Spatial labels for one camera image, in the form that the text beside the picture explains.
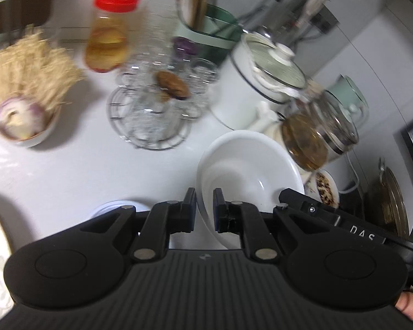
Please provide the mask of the right hand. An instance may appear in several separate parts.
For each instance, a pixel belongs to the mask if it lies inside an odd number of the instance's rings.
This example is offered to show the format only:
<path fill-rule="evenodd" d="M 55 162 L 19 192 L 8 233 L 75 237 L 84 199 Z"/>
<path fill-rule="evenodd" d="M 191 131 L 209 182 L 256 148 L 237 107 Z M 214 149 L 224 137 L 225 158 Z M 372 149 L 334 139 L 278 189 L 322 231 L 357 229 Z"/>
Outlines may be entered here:
<path fill-rule="evenodd" d="M 402 292 L 395 307 L 413 321 L 413 290 Z"/>

